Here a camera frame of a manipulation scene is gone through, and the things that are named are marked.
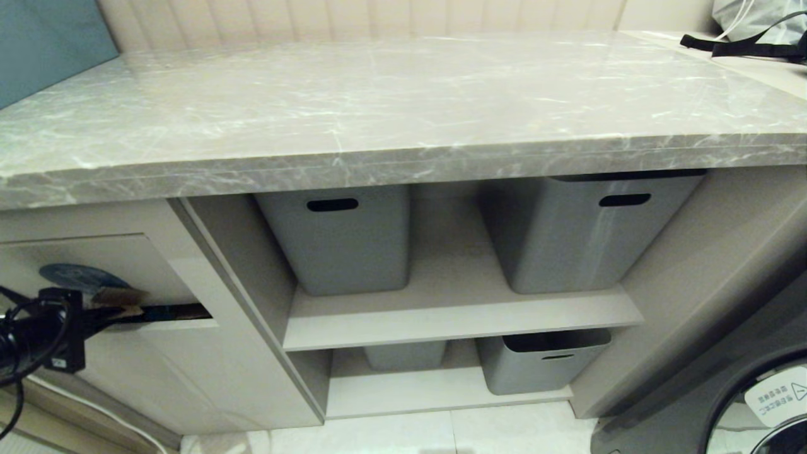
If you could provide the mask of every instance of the black cable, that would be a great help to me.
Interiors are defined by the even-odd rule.
[[[19,416],[23,414],[23,403],[25,403],[25,390],[23,389],[23,381],[17,380],[17,405],[14,408],[14,415],[11,416],[8,424],[6,424],[6,428],[0,432],[0,440],[6,438],[6,435],[10,434],[12,430],[14,430],[14,426],[17,425],[19,421]]]
[[[53,342],[51,343],[50,347],[48,347],[45,353],[43,353],[39,358],[35,359],[30,364],[28,364],[28,366],[25,367],[25,369],[23,369],[22,371],[17,370],[17,368],[19,367],[20,358],[19,353],[17,352],[16,349],[14,349],[15,361],[14,361],[14,367],[11,369],[12,371],[11,376],[9,376],[4,380],[0,380],[0,388],[8,386],[12,383],[16,384],[17,386],[17,402],[14,409],[14,414],[11,416],[11,419],[9,420],[8,424],[6,424],[6,427],[2,430],[2,432],[0,432],[0,440],[6,438],[6,436],[10,434],[11,431],[14,430],[14,427],[17,425],[17,422],[19,421],[20,415],[23,413],[23,406],[25,404],[25,390],[23,388],[23,378],[28,375],[31,375],[36,369],[42,366],[42,364],[44,364],[45,361],[48,361],[51,358],[51,356],[53,356],[54,353],[56,353],[56,350],[58,350],[58,348],[61,347],[62,341],[65,340],[67,331],[69,330],[72,324],[74,314],[73,311],[70,309],[70,304],[67,301],[58,301],[58,302],[62,305],[62,307],[65,310],[65,318],[62,321],[59,333],[56,335],[56,338],[53,339]],[[24,305],[17,305],[13,309],[6,312],[6,318],[3,319],[2,329],[0,330],[2,332],[4,341],[6,340],[5,339],[6,336],[8,336],[12,332],[11,328],[13,327],[14,320],[16,319],[20,311],[22,311],[27,307],[30,307],[31,305],[36,305],[39,303],[40,303],[39,301],[34,300]]]
[[[59,301],[59,302],[65,308],[65,320],[61,324],[59,334],[56,335],[56,338],[53,339],[53,342],[51,343],[50,347],[48,347],[45,353],[43,353],[38,359],[28,364],[28,366],[22,371],[14,372],[13,374],[11,374],[10,377],[0,380],[0,388],[11,385],[12,383],[22,380],[26,376],[31,375],[33,372],[36,371],[36,369],[38,369],[42,364],[44,364],[45,361],[49,360],[51,356],[53,356],[53,354],[56,353],[56,350],[58,350],[59,347],[61,347],[61,343],[63,340],[65,340],[65,337],[67,336],[67,331],[69,330],[69,327],[73,320],[73,311],[70,310],[70,305],[67,301]]]

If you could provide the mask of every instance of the bin handle hole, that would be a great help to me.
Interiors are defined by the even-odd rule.
[[[600,200],[601,207],[629,207],[644,204],[650,194],[608,195]]]
[[[563,358],[571,358],[574,355],[555,355],[555,356],[545,356],[541,358],[541,361],[545,359],[563,359]]]
[[[313,212],[347,211],[358,208],[356,199],[312,200],[306,204]]]

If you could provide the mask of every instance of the countertop edge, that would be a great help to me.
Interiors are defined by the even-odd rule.
[[[804,164],[807,133],[604,137],[151,162],[0,178],[0,210],[397,183]]]

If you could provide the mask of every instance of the white cord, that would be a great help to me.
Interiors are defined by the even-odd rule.
[[[734,16],[734,19],[731,21],[729,26],[726,27],[725,30],[720,35],[717,36],[717,38],[715,38],[715,41],[722,40],[723,38],[725,38],[726,35],[729,34],[731,30],[734,30],[734,27],[737,25],[737,21],[740,19],[740,16],[742,15],[742,8],[746,7],[746,2],[747,0],[742,0],[742,4],[740,5],[740,8],[737,10],[737,14]]]
[[[732,30],[734,30],[739,24],[741,24],[743,20],[746,19],[748,11],[751,11],[751,7],[754,5],[754,0],[748,2],[748,7],[746,8],[745,12],[743,12],[742,8],[745,5],[746,0],[742,0],[742,5],[740,5],[740,9],[739,11],[737,11],[737,15],[734,16],[734,20],[731,22],[731,25],[729,25],[729,27],[726,28],[724,32],[722,32],[717,38],[715,38],[715,41],[722,40],[723,38],[725,38],[727,35],[729,35],[729,33],[731,33]]]
[[[79,396],[71,393],[70,391],[67,391],[65,389],[59,388],[56,385],[52,385],[52,384],[48,383],[47,381],[42,380],[38,376],[29,375],[29,376],[27,376],[25,378],[30,380],[30,381],[33,381],[34,383],[36,383],[39,386],[42,386],[43,388],[50,389],[54,393],[61,394],[62,396],[67,397],[68,399],[73,399],[76,402],[79,402],[81,404],[89,406],[92,409],[100,411],[101,413],[105,414],[106,416],[114,419],[115,422],[117,422],[121,426],[126,427],[127,429],[132,430],[132,431],[140,434],[143,438],[145,438],[148,441],[154,443],[154,446],[156,446],[157,449],[159,449],[162,452],[162,454],[168,454],[168,451],[165,449],[165,447],[162,445],[162,443],[157,441],[157,439],[152,437],[148,432],[144,431],[143,429],[140,429],[139,427],[135,427],[132,424],[124,421],[117,414],[112,413],[111,411],[99,406],[98,404],[96,404],[94,402],[86,400],[84,397],[79,397]]]

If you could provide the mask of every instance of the black strap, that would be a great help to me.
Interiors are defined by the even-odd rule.
[[[783,57],[797,60],[807,59],[807,32],[801,37],[798,44],[757,44],[765,33],[780,23],[799,15],[807,15],[807,11],[798,11],[777,20],[761,33],[744,40],[724,43],[721,41],[700,40],[690,35],[681,38],[681,45],[696,48],[712,53],[712,57]]]

